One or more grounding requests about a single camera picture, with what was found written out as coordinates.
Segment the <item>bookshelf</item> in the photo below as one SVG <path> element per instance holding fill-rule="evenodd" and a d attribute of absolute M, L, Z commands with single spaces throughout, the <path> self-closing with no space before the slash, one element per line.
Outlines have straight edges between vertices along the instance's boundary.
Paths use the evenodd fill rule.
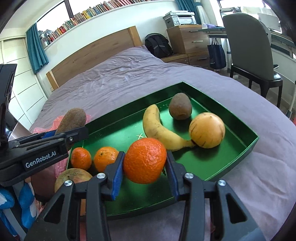
<path fill-rule="evenodd" d="M 89 7 L 82 13 L 79 12 L 75 14 L 74 18 L 70 18 L 69 21 L 65 22 L 56 30 L 47 33 L 42 33 L 40 35 L 41 44 L 44 50 L 46 50 L 50 44 L 54 43 L 65 33 L 71 31 L 78 25 L 88 22 L 90 19 L 96 18 L 97 16 L 101 16 L 102 14 L 105 14 L 110 11 L 128 7 L 130 5 L 144 4 L 149 3 L 151 1 L 159 0 L 110 0 L 108 2 L 104 1 L 103 3 L 98 4 L 93 8 Z"/>

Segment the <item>printer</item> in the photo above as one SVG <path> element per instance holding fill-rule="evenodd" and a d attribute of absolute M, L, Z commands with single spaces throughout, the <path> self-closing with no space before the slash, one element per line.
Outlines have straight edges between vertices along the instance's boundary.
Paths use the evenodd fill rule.
<path fill-rule="evenodd" d="M 163 17 L 167 28 L 182 24 L 196 24 L 194 12 L 170 11 Z"/>

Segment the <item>purple duvet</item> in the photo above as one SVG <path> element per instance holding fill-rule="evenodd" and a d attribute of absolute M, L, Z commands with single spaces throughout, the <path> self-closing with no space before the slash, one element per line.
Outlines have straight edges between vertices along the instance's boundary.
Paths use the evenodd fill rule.
<path fill-rule="evenodd" d="M 260 136 L 252 153 L 224 179 L 270 240 L 296 201 L 296 127 L 276 106 L 231 78 L 185 64 L 167 64 L 143 47 L 130 48 L 55 90 L 31 130 L 49 128 L 57 116 L 74 107 L 95 119 L 182 81 L 224 105 Z M 178 240 L 183 211 L 184 204 L 177 203 L 110 221 L 112 241 Z"/>

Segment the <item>navy tote bag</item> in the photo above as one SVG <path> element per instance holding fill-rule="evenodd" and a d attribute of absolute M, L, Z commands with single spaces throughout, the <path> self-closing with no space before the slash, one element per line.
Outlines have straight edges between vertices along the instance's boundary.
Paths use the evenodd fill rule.
<path fill-rule="evenodd" d="M 217 39 L 212 39 L 212 44 L 207 46 L 210 55 L 210 67 L 223 69 L 226 67 L 225 53 Z"/>

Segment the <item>white wall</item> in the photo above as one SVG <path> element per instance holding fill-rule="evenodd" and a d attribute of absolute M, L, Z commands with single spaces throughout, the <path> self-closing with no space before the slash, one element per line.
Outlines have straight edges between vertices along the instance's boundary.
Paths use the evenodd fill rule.
<path fill-rule="evenodd" d="M 132 4 L 92 17 L 64 33 L 45 50 L 49 63 L 37 73 L 37 78 L 47 96 L 51 94 L 46 73 L 65 58 L 84 46 L 122 29 L 136 26 L 142 43 L 150 33 L 167 37 L 162 17 L 171 10 L 177 10 L 171 0 L 149 1 Z"/>

